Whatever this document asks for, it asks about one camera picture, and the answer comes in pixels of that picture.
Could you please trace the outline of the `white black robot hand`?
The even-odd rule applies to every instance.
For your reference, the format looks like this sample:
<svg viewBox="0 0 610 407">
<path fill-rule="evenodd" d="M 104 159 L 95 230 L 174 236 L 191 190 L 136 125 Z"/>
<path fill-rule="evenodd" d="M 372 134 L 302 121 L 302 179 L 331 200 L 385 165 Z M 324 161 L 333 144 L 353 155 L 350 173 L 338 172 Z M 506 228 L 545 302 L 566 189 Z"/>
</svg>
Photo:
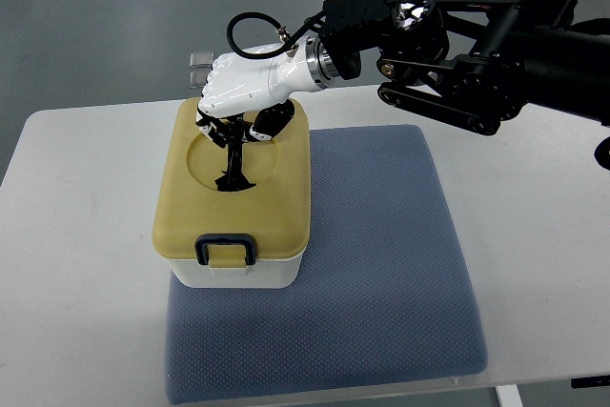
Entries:
<svg viewBox="0 0 610 407">
<path fill-rule="evenodd" d="M 213 62 L 197 105 L 195 125 L 216 145 L 227 144 L 221 121 L 244 112 L 258 112 L 258 119 L 243 134 L 246 142 L 269 141 L 292 118 L 280 111 L 288 107 L 294 92 L 317 92 L 324 88 L 315 62 L 319 41 L 306 35 L 297 41 L 294 56 L 286 52 L 273 58 L 247 59 L 234 52 Z"/>
</svg>

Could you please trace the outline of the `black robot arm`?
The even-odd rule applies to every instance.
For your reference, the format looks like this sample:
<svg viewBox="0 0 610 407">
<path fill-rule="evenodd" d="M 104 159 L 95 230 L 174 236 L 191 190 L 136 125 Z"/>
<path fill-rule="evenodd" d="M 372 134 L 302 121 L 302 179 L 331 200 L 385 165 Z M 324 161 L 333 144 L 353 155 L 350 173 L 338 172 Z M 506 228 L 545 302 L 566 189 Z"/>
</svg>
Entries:
<svg viewBox="0 0 610 407">
<path fill-rule="evenodd" d="M 337 74 L 378 49 L 378 96 L 492 135 L 527 104 L 609 122 L 609 22 L 576 22 L 576 0 L 326 0 L 302 29 Z"/>
</svg>

